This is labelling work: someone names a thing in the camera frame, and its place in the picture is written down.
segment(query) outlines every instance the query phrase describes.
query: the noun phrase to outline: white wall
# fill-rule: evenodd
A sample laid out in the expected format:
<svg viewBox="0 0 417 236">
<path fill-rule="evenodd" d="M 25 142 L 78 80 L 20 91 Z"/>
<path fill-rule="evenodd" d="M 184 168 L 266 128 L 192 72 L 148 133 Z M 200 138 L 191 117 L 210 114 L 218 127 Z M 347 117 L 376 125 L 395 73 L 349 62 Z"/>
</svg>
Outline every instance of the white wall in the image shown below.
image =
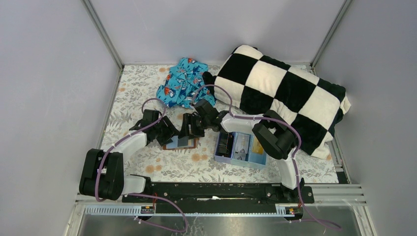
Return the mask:
<svg viewBox="0 0 417 236">
<path fill-rule="evenodd" d="M 343 0 L 92 0 L 125 64 L 224 62 L 249 44 L 310 62 Z"/>
<path fill-rule="evenodd" d="M 416 12 L 415 0 L 354 1 L 316 67 L 347 89 L 337 134 L 379 236 L 417 235 Z"/>
<path fill-rule="evenodd" d="M 59 236 L 118 69 L 80 0 L 0 2 L 0 235 Z"/>
</svg>

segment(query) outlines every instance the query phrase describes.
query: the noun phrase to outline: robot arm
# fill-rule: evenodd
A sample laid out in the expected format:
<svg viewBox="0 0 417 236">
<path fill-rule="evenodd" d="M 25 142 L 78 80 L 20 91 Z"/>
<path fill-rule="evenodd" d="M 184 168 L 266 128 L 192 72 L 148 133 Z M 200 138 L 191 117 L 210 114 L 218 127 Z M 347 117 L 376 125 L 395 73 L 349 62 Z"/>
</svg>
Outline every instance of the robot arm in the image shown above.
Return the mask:
<svg viewBox="0 0 417 236">
<path fill-rule="evenodd" d="M 286 126 L 262 119 L 262 117 L 268 117 L 283 121 L 276 112 L 269 110 L 263 115 L 240 115 L 243 118 L 235 118 L 228 111 L 218 112 L 204 99 L 195 105 L 195 109 L 197 112 L 184 114 L 186 119 L 183 119 L 181 132 L 165 116 L 159 123 L 131 135 L 130 138 L 117 145 L 104 162 L 107 172 L 100 176 L 99 197 L 116 200 L 121 194 L 143 192 L 146 184 L 145 178 L 124 176 L 123 157 L 129 158 L 155 139 L 163 146 L 172 142 L 171 138 L 175 135 L 187 139 L 203 137 L 204 130 L 211 128 L 216 132 L 254 134 L 265 152 L 272 158 L 277 159 L 284 195 L 288 199 L 297 198 L 297 185 L 299 184 L 302 188 L 304 181 L 299 178 L 301 181 L 297 183 L 295 168 L 290 158 L 296 146 L 296 138 Z M 158 118 L 158 111 L 145 110 L 143 118 L 130 128 L 130 134 L 148 126 Z M 87 153 L 79 187 L 81 194 L 94 196 L 97 169 L 103 155 L 104 152 L 98 149 L 91 149 Z"/>
</svg>

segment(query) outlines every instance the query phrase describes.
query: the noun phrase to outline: checkered pillow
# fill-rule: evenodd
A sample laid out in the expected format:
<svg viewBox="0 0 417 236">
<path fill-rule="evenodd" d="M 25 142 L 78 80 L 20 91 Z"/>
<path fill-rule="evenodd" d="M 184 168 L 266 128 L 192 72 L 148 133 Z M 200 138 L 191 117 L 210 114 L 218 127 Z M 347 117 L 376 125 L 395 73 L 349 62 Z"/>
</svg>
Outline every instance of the checkered pillow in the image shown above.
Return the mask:
<svg viewBox="0 0 417 236">
<path fill-rule="evenodd" d="M 350 108 L 344 87 L 264 56 L 247 45 L 236 48 L 217 76 L 208 80 L 206 84 L 214 82 L 224 88 L 232 96 L 233 105 L 248 114 L 269 109 L 278 112 L 301 135 L 301 149 L 321 159 L 330 154 L 324 143 L 333 139 L 334 126 Z M 214 88 L 214 95 L 230 102 L 218 88 Z"/>
</svg>

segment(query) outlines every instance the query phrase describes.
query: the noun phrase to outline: floral tablecloth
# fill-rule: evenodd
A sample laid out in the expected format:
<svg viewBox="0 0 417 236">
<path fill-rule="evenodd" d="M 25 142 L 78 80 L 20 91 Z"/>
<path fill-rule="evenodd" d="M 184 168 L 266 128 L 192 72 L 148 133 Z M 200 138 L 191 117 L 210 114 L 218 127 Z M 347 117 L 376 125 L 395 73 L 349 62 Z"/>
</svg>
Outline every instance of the floral tablecloth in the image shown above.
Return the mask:
<svg viewBox="0 0 417 236">
<path fill-rule="evenodd" d="M 104 133 L 102 148 L 107 149 L 126 135 L 128 129 L 142 117 L 141 106 L 148 98 L 155 97 L 159 85 L 168 75 L 169 65 L 127 65 L 124 68 L 110 118 Z M 209 66 L 211 73 L 220 69 Z M 228 105 L 217 101 L 215 107 L 221 111 Z M 152 101 L 145 108 L 162 111 L 162 104 Z M 167 109 L 166 115 L 180 130 L 182 114 L 192 110 L 182 107 Z M 234 113 L 242 111 L 234 108 Z M 280 180 L 276 161 L 268 157 L 262 170 L 219 163 L 214 160 L 214 148 L 218 133 L 206 130 L 196 149 L 163 150 L 154 141 L 140 149 L 130 158 L 124 159 L 125 174 L 144 175 L 152 181 L 175 182 L 278 182 Z M 338 183 L 331 156 L 327 160 L 311 157 L 303 151 L 296 155 L 298 168 L 306 183 Z"/>
</svg>

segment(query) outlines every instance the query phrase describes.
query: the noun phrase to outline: storage organizer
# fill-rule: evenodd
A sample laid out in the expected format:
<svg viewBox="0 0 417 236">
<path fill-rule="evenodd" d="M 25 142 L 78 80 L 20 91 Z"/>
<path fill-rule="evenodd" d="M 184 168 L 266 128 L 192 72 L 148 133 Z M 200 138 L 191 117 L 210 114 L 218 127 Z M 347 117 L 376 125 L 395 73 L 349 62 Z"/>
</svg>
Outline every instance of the storage organizer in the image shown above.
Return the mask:
<svg viewBox="0 0 417 236">
<path fill-rule="evenodd" d="M 214 159 L 232 165 L 262 169 L 267 164 L 267 153 L 254 135 L 219 133 Z"/>
</svg>

